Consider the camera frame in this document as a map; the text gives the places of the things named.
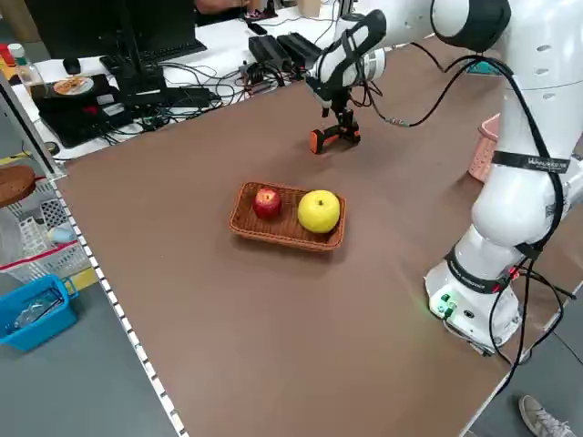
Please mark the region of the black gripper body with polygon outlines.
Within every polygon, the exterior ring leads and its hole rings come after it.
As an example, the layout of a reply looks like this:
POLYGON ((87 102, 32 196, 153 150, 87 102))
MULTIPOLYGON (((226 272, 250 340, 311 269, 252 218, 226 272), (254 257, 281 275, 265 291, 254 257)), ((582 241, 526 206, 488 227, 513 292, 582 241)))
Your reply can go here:
POLYGON ((322 108, 331 109, 335 113, 345 110, 354 88, 354 84, 346 86, 342 82, 332 80, 323 82, 316 76, 307 76, 305 82, 322 108))

